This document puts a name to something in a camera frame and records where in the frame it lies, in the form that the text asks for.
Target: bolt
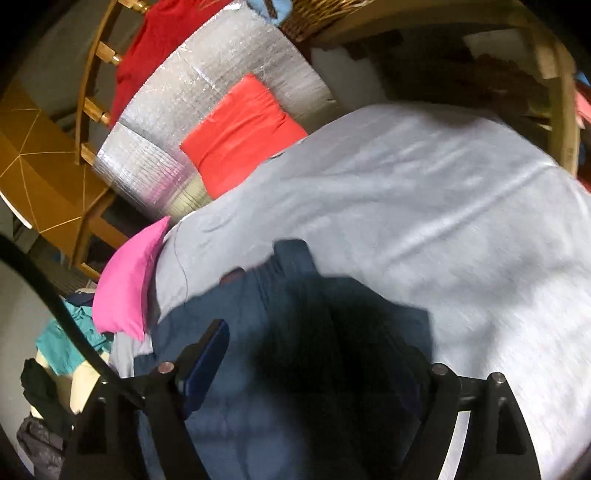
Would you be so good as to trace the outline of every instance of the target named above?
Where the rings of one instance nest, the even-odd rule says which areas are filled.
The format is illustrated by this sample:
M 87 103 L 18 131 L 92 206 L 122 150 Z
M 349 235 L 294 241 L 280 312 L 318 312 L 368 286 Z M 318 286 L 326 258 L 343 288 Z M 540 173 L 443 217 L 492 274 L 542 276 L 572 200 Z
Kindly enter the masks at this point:
M 505 381 L 507 380 L 505 378 L 505 376 L 501 373 L 501 372 L 494 372 L 492 374 L 492 379 L 497 382 L 499 385 L 502 383 L 505 383 Z
M 172 362 L 162 362 L 158 366 L 158 372 L 161 374 L 168 374 L 174 370 L 174 363 Z
M 431 371 L 436 375 L 446 375 L 449 369 L 443 364 L 433 364 Z

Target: gray bed sheet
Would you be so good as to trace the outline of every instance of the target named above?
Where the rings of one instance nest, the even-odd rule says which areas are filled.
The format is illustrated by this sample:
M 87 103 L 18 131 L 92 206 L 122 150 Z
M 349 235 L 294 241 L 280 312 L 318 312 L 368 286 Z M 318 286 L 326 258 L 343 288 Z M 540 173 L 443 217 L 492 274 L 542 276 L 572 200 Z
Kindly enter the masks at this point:
M 304 239 L 324 275 L 427 309 L 434 360 L 505 373 L 543 478 L 591 440 L 591 197 L 542 151 L 478 112 L 376 105 L 261 164 L 168 234 L 160 319 L 224 273 Z M 132 355 L 131 350 L 120 357 Z M 460 415 L 441 478 L 453 478 Z

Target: teal shirt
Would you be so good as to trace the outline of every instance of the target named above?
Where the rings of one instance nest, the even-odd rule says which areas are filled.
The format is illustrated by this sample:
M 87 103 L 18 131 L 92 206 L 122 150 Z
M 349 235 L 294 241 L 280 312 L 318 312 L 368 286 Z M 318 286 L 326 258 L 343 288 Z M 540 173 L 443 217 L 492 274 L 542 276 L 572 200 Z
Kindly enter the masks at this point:
M 65 300 L 64 305 L 92 347 L 98 353 L 110 352 L 111 341 L 105 335 L 97 333 L 92 322 L 92 309 L 74 307 Z M 76 367 L 85 360 L 55 319 L 50 321 L 35 343 L 57 375 L 74 373 Z

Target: red blanket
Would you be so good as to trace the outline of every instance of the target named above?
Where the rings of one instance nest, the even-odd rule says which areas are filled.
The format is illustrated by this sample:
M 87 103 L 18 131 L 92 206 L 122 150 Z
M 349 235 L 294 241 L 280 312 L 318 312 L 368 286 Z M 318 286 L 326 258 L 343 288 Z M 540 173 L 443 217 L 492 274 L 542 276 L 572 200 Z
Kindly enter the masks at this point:
M 139 88 L 177 47 L 231 0 L 160 0 L 145 14 L 117 68 L 111 127 Z
M 258 165 L 307 136 L 249 73 L 181 143 L 212 198 L 240 185 Z

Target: bubble wrap insulation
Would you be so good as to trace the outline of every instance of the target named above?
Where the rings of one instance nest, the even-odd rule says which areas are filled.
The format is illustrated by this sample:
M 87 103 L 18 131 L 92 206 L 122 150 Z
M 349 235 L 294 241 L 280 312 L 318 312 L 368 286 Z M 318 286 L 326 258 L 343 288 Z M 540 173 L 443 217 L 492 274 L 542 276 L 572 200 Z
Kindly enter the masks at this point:
M 283 34 L 233 2 L 140 88 L 98 152 L 95 171 L 154 219 L 178 220 L 209 203 L 179 145 L 249 72 L 308 133 L 341 114 L 326 84 Z

